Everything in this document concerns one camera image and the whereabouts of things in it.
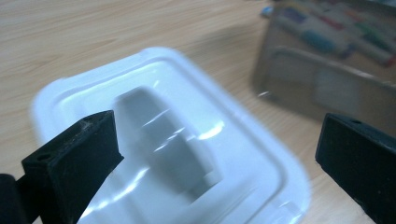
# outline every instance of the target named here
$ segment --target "wood grain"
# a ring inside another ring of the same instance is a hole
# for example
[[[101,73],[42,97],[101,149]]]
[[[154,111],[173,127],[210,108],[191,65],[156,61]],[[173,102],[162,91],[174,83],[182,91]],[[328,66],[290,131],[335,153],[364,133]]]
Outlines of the wood grain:
[[[302,223],[372,223],[316,164],[321,124],[258,99],[251,77],[270,1],[0,1],[0,173],[17,178],[37,145],[29,107],[51,81],[152,46],[201,66],[304,164],[312,203]]]

